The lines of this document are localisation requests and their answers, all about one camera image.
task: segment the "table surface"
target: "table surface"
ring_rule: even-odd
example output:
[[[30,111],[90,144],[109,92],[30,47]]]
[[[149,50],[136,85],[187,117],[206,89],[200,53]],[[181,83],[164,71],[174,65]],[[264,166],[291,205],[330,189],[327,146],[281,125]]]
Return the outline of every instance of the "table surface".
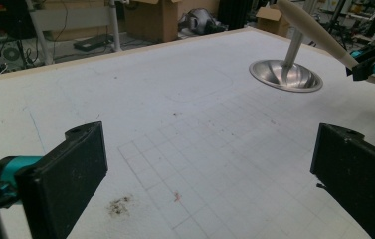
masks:
[[[0,159],[103,122],[109,172],[69,238],[369,238],[309,169],[321,122],[375,145],[375,85],[309,47],[296,61],[318,92],[249,73],[288,44],[249,28],[0,76]],[[21,206],[1,215],[10,238],[30,238]]]

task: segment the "metal stand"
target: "metal stand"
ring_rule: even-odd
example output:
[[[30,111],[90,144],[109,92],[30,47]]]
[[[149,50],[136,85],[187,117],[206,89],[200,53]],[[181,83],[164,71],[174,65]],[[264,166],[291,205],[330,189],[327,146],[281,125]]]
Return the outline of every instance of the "metal stand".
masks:
[[[314,0],[306,0],[304,10],[311,13],[315,3]],[[254,62],[250,65],[251,74],[259,81],[284,91],[305,93],[319,90],[323,85],[321,78],[306,67],[294,63],[302,38],[302,33],[296,30],[284,61]]]

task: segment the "metal bowl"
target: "metal bowl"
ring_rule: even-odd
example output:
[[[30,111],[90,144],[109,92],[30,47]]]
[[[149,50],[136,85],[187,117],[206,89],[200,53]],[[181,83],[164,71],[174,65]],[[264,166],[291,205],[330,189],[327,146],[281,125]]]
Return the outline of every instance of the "metal bowl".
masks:
[[[299,64],[288,69],[281,60],[266,60],[252,63],[249,69],[259,81],[284,91],[308,93],[323,86],[320,76]]]

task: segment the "workbench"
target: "workbench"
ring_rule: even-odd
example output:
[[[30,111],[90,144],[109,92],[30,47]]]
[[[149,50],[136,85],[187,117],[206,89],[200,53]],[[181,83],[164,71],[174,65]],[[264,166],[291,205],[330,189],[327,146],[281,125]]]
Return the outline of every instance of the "workbench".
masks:
[[[375,145],[375,85],[306,46],[317,92],[249,73],[288,44],[247,28],[0,75],[0,159],[102,121],[109,171],[69,238],[369,238],[309,170],[321,122]],[[30,238],[22,206],[1,215]]]

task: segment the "workshop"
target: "workshop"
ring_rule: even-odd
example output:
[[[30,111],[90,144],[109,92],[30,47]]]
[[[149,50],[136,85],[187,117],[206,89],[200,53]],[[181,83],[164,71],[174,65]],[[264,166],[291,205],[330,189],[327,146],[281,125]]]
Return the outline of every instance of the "workshop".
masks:
[[[375,239],[375,0],[0,0],[0,239]]]

